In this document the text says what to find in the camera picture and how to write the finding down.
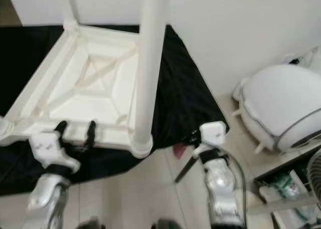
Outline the black tablecloth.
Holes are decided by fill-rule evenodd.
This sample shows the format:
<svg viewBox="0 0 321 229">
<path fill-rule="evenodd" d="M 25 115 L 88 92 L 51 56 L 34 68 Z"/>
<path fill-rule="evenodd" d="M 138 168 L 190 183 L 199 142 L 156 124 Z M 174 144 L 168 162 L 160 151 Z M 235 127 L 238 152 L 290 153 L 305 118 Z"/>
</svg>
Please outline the black tablecloth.
<svg viewBox="0 0 321 229">
<path fill-rule="evenodd" d="M 62 27 L 6 27 L 0 30 L 2 78 L 0 106 L 9 108 L 62 34 Z M 222 110 L 174 28 L 167 26 L 158 79 L 152 136 L 154 150 L 174 146 L 201 124 L 225 121 Z M 96 147 L 82 155 L 73 184 L 124 174 L 141 163 L 121 150 Z M 2 147 L 0 194 L 30 192 L 44 168 L 27 142 Z"/>
</svg>

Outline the grey round fan grille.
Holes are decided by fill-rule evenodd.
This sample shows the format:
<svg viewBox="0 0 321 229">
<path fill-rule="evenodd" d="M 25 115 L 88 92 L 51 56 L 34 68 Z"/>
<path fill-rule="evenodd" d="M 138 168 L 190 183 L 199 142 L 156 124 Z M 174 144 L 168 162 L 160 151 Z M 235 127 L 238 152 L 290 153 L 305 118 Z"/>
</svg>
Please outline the grey round fan grille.
<svg viewBox="0 0 321 229">
<path fill-rule="evenodd" d="M 306 173 L 312 194 L 321 203 L 321 147 L 309 159 Z"/>
</svg>

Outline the grey metal bar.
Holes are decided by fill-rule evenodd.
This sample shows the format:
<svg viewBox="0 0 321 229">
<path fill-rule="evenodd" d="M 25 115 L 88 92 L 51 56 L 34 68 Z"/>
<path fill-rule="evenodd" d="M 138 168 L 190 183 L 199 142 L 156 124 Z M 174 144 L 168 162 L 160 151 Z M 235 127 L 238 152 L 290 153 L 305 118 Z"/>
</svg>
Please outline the grey metal bar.
<svg viewBox="0 0 321 229">
<path fill-rule="evenodd" d="M 248 215 L 265 214 L 272 213 L 273 211 L 290 210 L 301 206 L 309 206 L 319 203 L 321 203 L 321 200 L 319 200 L 315 195 L 302 194 L 296 197 L 282 198 L 270 203 L 248 207 L 246 213 Z"/>
</svg>

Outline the white plastic table top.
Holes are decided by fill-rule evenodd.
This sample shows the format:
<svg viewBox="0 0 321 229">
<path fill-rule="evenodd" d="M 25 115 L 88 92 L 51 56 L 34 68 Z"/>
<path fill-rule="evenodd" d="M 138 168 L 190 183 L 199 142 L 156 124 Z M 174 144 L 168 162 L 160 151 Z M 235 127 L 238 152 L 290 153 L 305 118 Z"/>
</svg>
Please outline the white plastic table top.
<svg viewBox="0 0 321 229">
<path fill-rule="evenodd" d="M 149 156 L 134 142 L 138 34 L 66 23 L 3 118 L 0 144 L 9 146 L 67 122 L 65 141 L 81 146 L 95 123 L 95 146 Z"/>
</svg>

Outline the silver robot left leg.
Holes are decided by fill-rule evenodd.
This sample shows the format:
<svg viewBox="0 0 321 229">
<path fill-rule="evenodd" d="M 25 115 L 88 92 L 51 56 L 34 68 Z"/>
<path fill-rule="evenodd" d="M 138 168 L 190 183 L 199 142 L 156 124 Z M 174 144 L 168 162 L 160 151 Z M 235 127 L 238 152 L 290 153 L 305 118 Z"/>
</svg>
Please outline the silver robot left leg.
<svg viewBox="0 0 321 229">
<path fill-rule="evenodd" d="M 90 219 L 85 223 L 84 229 L 106 229 L 98 219 Z"/>
</svg>

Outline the black flat box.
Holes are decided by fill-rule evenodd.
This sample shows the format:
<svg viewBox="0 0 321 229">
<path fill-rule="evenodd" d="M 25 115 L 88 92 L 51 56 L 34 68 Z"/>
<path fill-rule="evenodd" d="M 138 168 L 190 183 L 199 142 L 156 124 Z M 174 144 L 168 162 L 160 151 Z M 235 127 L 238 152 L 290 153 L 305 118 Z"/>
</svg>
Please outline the black flat box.
<svg viewBox="0 0 321 229">
<path fill-rule="evenodd" d="M 260 189 L 266 184 L 275 182 L 278 177 L 294 172 L 307 194 L 312 194 L 306 173 L 308 161 L 309 158 L 296 158 L 257 177 L 254 179 L 254 183 Z M 266 199 L 260 192 L 259 196 L 266 203 Z M 293 210 L 273 211 L 269 215 L 272 217 L 276 229 L 321 229 L 321 203 Z"/>
</svg>

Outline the green white device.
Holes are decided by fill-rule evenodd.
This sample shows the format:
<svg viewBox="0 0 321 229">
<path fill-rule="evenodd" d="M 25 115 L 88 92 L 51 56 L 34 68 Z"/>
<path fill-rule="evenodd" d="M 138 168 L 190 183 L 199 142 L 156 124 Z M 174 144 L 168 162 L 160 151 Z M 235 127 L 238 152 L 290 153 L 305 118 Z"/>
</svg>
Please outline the green white device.
<svg viewBox="0 0 321 229">
<path fill-rule="evenodd" d="M 296 197 L 298 195 L 307 194 L 303 184 L 297 178 L 294 172 L 282 175 L 275 182 L 266 184 L 259 189 L 261 195 L 266 199 L 266 203 L 270 203 L 282 198 Z"/>
</svg>

